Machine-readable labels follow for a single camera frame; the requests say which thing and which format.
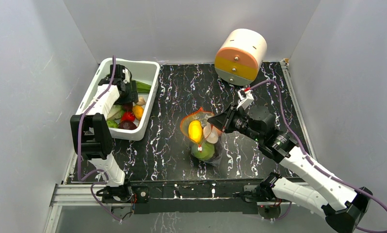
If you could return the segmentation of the clear zip top bag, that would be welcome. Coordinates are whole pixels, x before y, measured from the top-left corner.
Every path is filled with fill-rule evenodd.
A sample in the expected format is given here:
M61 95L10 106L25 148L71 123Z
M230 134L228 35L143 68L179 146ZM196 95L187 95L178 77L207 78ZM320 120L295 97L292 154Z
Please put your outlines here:
M218 166L222 160L222 133L208 122L214 113L204 110L185 116L179 127L183 135L188 138L191 155L212 166Z

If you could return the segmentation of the yellow lemon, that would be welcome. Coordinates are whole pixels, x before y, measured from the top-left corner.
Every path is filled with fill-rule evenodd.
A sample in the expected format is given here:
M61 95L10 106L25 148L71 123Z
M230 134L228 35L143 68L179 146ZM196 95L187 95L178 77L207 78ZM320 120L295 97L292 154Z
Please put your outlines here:
M188 137L196 142L200 143L203 137L203 128L199 120L193 120L188 127Z

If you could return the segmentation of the green lettuce leaf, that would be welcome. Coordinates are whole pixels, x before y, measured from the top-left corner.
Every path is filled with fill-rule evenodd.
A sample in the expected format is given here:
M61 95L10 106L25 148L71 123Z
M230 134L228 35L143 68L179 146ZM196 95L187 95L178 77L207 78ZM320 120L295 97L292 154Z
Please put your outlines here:
M118 120L118 119L121 119L123 114L124 114L124 112L125 111L123 110L121 105L113 105L111 110L108 113L107 120Z

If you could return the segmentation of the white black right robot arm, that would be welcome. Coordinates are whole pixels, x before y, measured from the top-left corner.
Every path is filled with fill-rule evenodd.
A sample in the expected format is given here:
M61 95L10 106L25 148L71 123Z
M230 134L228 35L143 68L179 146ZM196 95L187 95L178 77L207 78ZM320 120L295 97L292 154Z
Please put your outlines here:
M229 105L207 121L223 133L237 131L256 141L263 155L295 172L310 188L272 172L259 185L247 185L236 196L246 202L288 200L318 214L336 232L352 233L367 211L371 191L365 187L356 191L322 174L324 167L304 155L298 142L285 131L276 129L274 120L265 107L253 106L246 112Z

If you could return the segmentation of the green cabbage ball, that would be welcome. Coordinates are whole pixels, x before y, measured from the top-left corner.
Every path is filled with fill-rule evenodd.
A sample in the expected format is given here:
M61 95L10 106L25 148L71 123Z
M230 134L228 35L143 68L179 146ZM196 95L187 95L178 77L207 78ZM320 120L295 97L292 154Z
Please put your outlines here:
M215 153L215 146L211 143L204 142L200 146L197 144L191 145L191 155L199 160L210 160Z

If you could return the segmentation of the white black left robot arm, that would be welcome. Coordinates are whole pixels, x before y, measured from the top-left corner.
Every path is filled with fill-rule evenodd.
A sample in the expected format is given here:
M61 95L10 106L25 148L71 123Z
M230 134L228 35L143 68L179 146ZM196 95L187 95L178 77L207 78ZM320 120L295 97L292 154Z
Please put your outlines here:
M78 159L89 161L94 173L99 173L105 187L96 195L118 202L129 202L132 188L126 183L125 173L113 157L113 138L107 123L109 112L116 102L136 101L136 82L123 65L112 64L109 74L97 85L97 92L89 106L70 119L75 152Z

